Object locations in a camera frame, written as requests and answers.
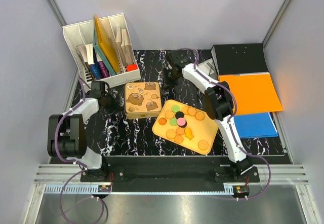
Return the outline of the brown compartment cookie box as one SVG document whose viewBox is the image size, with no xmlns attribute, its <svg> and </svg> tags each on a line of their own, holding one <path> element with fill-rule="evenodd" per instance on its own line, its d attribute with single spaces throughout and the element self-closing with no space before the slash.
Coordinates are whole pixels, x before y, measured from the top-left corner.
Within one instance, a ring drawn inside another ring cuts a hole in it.
<svg viewBox="0 0 324 224">
<path fill-rule="evenodd" d="M 136 110 L 134 107 L 129 107 L 129 108 L 126 108 L 125 113 L 126 113 L 127 119 L 134 120 L 134 119 L 157 117 L 160 113 L 160 110 L 139 111 L 139 110 Z"/>
</svg>

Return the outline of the silver tin lid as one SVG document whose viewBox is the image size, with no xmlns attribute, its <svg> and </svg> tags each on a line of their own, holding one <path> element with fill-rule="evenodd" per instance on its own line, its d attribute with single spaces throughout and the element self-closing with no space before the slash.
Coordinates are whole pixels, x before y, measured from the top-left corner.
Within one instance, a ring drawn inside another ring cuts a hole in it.
<svg viewBox="0 0 324 224">
<path fill-rule="evenodd" d="M 158 82 L 133 82 L 125 85 L 125 111 L 128 115 L 159 114 L 161 109 Z"/>
</svg>

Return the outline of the yellow cookie tray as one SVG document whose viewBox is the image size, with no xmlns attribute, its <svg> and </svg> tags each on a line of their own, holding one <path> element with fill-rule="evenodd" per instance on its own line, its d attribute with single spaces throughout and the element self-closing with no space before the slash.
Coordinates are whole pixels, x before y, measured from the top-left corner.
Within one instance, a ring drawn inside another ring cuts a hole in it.
<svg viewBox="0 0 324 224">
<path fill-rule="evenodd" d="M 180 111 L 184 113 L 184 119 L 186 120 L 184 126 L 177 124 L 175 113 L 171 110 L 173 105 L 180 106 Z M 206 155 L 212 149 L 218 126 L 214 120 L 208 117 L 206 112 L 175 100 L 168 100 L 152 126 L 152 131 L 158 137 L 198 154 Z M 205 140 L 209 144 L 208 149 L 205 151 L 198 148 L 198 143 L 201 140 Z"/>
</svg>

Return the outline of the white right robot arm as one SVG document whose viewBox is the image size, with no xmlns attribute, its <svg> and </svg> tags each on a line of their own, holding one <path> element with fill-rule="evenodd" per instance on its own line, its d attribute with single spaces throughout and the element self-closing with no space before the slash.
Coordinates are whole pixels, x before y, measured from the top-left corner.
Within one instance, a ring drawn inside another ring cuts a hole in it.
<svg viewBox="0 0 324 224">
<path fill-rule="evenodd" d="M 234 181 L 242 181 L 253 164 L 244 150 L 235 126 L 236 100 L 226 82 L 219 82 L 198 67 L 198 53 L 196 50 L 193 53 L 194 61 L 189 52 L 183 49 L 166 53 L 164 86 L 174 87 L 178 85 L 179 78 L 184 78 L 204 94 L 205 112 L 216 122 L 226 145 L 230 176 Z"/>
</svg>

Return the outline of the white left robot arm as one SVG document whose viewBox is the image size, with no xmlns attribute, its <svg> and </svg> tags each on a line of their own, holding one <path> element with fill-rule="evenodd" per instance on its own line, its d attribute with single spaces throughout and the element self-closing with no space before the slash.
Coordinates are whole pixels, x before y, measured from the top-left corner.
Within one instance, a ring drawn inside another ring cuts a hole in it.
<svg viewBox="0 0 324 224">
<path fill-rule="evenodd" d="M 84 123 L 100 109 L 116 106 L 109 84 L 105 81 L 92 82 L 90 90 L 83 92 L 83 97 L 74 107 L 49 117 L 48 155 L 65 163 L 78 164 L 92 171 L 96 180 L 105 181 L 109 177 L 109 169 L 104 166 L 102 156 L 88 147 Z"/>
</svg>

